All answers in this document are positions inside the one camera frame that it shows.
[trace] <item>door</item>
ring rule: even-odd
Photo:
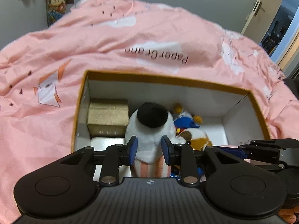
[[[257,0],[241,34],[260,44],[282,0]]]

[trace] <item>storage box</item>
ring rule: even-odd
[[[128,123],[127,100],[91,99],[87,117],[91,137],[125,137]]]
[[[270,139],[260,108],[248,90],[162,75],[86,71],[77,101],[72,151],[91,145],[87,127],[91,99],[126,99],[129,115],[144,102],[162,104],[170,111],[179,102],[203,118],[201,129],[213,145]]]

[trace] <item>pink comforter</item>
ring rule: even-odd
[[[18,216],[16,181],[71,150],[86,69],[175,75],[253,91],[273,138],[299,139],[299,102],[253,41],[182,8],[85,0],[0,52],[0,223]]]

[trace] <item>white plush toy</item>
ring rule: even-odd
[[[161,137],[168,136],[171,141],[177,141],[171,113],[156,103],[142,104],[130,117],[126,130],[126,143],[132,136],[137,136],[138,139],[134,163],[137,176],[167,177],[170,171],[165,162],[163,164]]]

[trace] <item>bedding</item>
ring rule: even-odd
[[[250,39],[182,8],[83,0],[0,52],[0,223],[20,214],[16,181],[71,151],[86,69],[172,75],[252,90],[272,138],[299,139],[299,101]]]

